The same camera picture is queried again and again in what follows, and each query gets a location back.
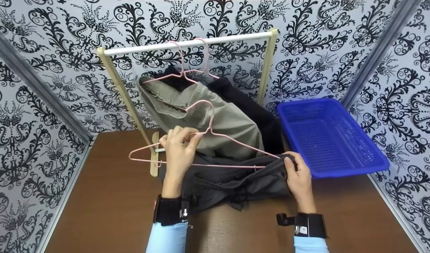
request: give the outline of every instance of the dark gray garment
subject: dark gray garment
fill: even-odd
[[[197,153],[193,163],[266,166],[263,169],[214,168],[191,166],[187,171],[181,195],[190,200],[190,212],[204,211],[214,205],[227,202],[231,207],[242,210],[249,200],[262,200],[270,197],[287,197],[290,191],[287,186],[287,171],[284,157],[257,157],[244,162],[235,162],[227,158],[209,157]],[[159,177],[165,178],[166,167],[160,167]]]

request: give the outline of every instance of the damask wallpaper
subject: damask wallpaper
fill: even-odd
[[[430,0],[425,0],[350,108],[386,154],[372,175],[430,252]]]
[[[87,147],[0,59],[0,253],[34,253]]]
[[[117,48],[279,29],[265,106],[292,99],[340,99],[399,0],[0,0],[0,30],[93,133],[133,128],[96,48]],[[266,42],[210,47],[210,68],[255,98]],[[204,48],[185,48],[196,68]],[[115,56],[147,127],[136,80],[180,65],[177,50]],[[205,77],[194,79],[209,82]]]

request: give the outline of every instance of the black garment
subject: black garment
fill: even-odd
[[[231,207],[242,210],[250,200],[262,200],[271,197],[287,197],[290,191],[287,186],[287,171],[284,157],[276,159],[271,156],[257,157],[244,162],[235,162],[227,158],[213,158],[197,153],[194,163],[266,166],[263,169],[214,168],[191,166],[182,185],[181,195],[190,200],[190,211],[204,211],[214,205],[227,202]],[[165,178],[166,167],[162,165],[159,177]]]
[[[154,78],[163,77],[168,74],[179,74],[174,66],[169,66],[163,74]],[[192,83],[183,77],[170,77],[162,79],[167,85],[178,91],[183,91]],[[261,105],[255,103],[247,94],[237,90],[231,85],[231,82],[225,78],[219,78],[207,85],[207,88],[216,93],[224,101],[233,103],[253,122],[257,124],[258,130],[262,134],[263,147],[266,152],[271,154],[282,154],[284,146],[281,137],[280,122]]]
[[[165,71],[161,74],[157,74],[154,76],[154,78],[160,78],[164,77],[166,75],[175,74],[179,75],[180,72],[176,70],[176,68],[173,65],[170,65],[165,69]],[[168,86],[171,86],[175,88],[176,90],[183,92],[186,88],[188,88],[193,83],[189,80],[185,79],[184,77],[167,77],[165,79],[161,80],[162,82],[166,83]]]

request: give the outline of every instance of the hanger hook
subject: hanger hook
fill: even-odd
[[[206,71],[209,69],[209,44],[207,42],[205,42],[205,40],[203,38],[200,38],[200,37],[194,38],[194,40],[200,40],[200,41],[204,42],[205,48],[207,48],[207,50],[205,50],[205,54],[204,54],[204,61],[205,61],[204,71]]]
[[[191,108],[193,108],[194,106],[196,106],[197,104],[200,104],[200,103],[209,104],[210,105],[210,110],[212,111],[212,115],[210,115],[209,127],[205,130],[205,132],[202,132],[202,134],[206,134],[209,130],[211,132],[213,132],[212,122],[213,122],[213,117],[215,115],[215,108],[213,107],[213,104],[210,101],[208,101],[208,100],[199,100],[199,101],[196,101],[194,104],[192,104],[191,106],[187,107],[187,109],[185,109],[185,111],[188,112],[188,110],[190,110]]]
[[[174,43],[179,48],[179,53],[181,55],[181,74],[184,73],[184,53],[182,51],[181,46],[179,46],[178,42],[175,42],[174,40],[169,40],[168,42]]]

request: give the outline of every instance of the light blue sleeve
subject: light blue sleeve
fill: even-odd
[[[329,253],[329,250],[323,238],[295,236],[295,253]]]
[[[155,222],[149,234],[146,253],[184,253],[188,222],[162,226]]]

